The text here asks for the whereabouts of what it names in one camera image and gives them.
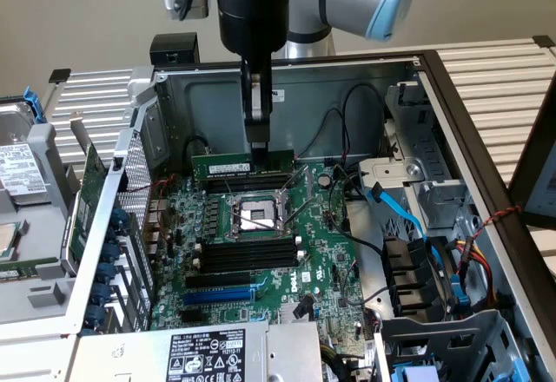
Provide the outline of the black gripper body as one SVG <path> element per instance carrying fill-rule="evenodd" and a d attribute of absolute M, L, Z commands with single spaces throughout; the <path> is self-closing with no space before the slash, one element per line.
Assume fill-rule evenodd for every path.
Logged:
<path fill-rule="evenodd" d="M 271 54 L 286 42 L 288 0 L 217 0 L 220 37 L 249 71 L 270 68 Z"/>

